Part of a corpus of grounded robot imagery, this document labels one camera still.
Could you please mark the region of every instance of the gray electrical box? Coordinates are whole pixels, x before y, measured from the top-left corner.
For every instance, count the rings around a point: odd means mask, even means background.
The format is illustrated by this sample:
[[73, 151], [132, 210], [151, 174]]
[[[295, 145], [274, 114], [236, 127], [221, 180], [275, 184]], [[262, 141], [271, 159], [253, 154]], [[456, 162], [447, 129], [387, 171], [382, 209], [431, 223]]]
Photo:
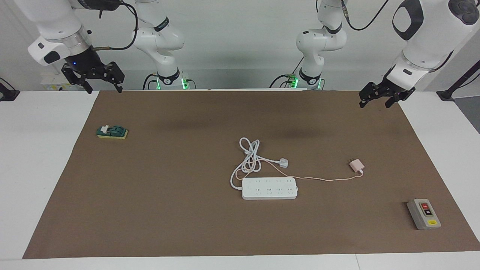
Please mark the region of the gray electrical box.
[[407, 203], [413, 221], [419, 230], [438, 229], [442, 225], [427, 199], [414, 199]]

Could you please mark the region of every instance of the black stand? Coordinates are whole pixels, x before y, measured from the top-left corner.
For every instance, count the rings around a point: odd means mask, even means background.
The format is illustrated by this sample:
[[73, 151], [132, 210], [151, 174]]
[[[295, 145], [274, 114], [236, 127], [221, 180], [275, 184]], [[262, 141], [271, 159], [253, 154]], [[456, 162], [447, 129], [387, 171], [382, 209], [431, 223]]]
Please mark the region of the black stand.
[[8, 90], [3, 84], [0, 83], [0, 93], [3, 94], [3, 97], [0, 98], [0, 101], [14, 101], [20, 91], [18, 90]]
[[474, 64], [463, 76], [458, 79], [448, 90], [445, 91], [437, 91], [437, 95], [443, 101], [454, 101], [452, 98], [453, 93], [457, 90], [460, 86], [462, 86], [471, 76], [473, 76], [478, 70], [480, 69], [480, 61]]

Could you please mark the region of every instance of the power outlet socket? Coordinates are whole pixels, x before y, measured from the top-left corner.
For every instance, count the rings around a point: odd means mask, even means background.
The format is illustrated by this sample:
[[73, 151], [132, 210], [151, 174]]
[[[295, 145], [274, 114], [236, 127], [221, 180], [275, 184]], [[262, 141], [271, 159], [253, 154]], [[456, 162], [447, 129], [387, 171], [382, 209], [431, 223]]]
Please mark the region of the power outlet socket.
[[242, 181], [245, 200], [292, 200], [297, 195], [297, 183], [291, 177], [249, 177]]

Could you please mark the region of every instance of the gray floor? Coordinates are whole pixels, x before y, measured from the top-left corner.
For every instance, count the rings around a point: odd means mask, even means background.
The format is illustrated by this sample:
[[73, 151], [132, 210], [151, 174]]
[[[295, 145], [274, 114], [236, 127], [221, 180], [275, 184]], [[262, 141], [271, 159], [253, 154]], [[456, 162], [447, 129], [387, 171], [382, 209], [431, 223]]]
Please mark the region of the gray floor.
[[456, 98], [455, 104], [480, 133], [480, 97]]

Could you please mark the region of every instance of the brown mat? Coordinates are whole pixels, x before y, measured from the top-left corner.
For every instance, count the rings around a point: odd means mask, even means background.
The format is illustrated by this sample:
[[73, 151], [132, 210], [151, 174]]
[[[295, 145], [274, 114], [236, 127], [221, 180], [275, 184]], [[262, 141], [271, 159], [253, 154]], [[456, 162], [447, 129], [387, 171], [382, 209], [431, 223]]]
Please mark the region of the brown mat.
[[[398, 105], [357, 92], [101, 92], [24, 258], [480, 250]], [[95, 136], [122, 125], [126, 140]], [[289, 160], [295, 200], [245, 201], [229, 185], [238, 140]], [[255, 176], [281, 176], [264, 166]], [[405, 202], [432, 202], [418, 231]]]

